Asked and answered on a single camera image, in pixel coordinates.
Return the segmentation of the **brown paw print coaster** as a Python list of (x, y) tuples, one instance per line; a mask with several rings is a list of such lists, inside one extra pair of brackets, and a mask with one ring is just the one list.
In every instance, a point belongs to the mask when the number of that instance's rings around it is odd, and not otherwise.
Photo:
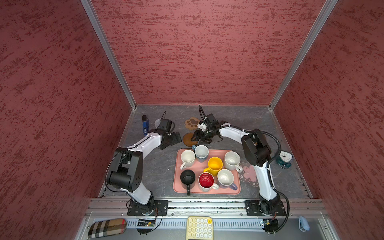
[(198, 129), (198, 124), (200, 123), (201, 120), (191, 117), (188, 120), (185, 121), (185, 127), (186, 129), (190, 131), (195, 131)]

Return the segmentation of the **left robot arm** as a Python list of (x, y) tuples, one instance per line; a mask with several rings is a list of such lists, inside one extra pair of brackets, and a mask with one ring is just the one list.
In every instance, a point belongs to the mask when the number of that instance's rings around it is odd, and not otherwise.
[(152, 208), (152, 192), (142, 183), (144, 158), (154, 149), (163, 150), (181, 141), (179, 133), (153, 131), (128, 148), (116, 149), (106, 170), (106, 186), (127, 193), (140, 206)]

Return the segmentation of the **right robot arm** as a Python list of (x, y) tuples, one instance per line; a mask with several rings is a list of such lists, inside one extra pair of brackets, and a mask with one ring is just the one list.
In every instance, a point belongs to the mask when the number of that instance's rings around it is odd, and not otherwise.
[(259, 182), (260, 211), (264, 215), (274, 213), (281, 199), (274, 186), (270, 165), (281, 153), (279, 140), (265, 131), (244, 130), (229, 123), (210, 129), (201, 123), (191, 140), (210, 142), (214, 136), (226, 137), (242, 144), (246, 160), (253, 166)]

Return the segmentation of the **grey round coaster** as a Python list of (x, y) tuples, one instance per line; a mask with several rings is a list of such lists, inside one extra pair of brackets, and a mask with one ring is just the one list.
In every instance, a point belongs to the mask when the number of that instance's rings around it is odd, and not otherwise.
[(160, 124), (161, 124), (161, 119), (157, 119), (155, 121), (155, 128), (159, 127)]

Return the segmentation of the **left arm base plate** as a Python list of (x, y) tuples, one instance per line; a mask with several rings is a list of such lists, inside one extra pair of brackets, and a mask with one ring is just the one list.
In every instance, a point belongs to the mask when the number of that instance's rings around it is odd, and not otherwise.
[(168, 211), (168, 200), (150, 200), (147, 205), (141, 205), (135, 201), (127, 203), (128, 216), (166, 216)]

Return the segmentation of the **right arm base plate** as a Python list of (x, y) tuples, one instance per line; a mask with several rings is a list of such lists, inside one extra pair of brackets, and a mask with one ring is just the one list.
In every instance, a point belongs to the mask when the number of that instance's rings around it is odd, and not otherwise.
[(287, 215), (286, 208), (282, 201), (272, 203), (270, 201), (245, 201), (245, 209), (247, 216), (261, 217), (285, 217)]

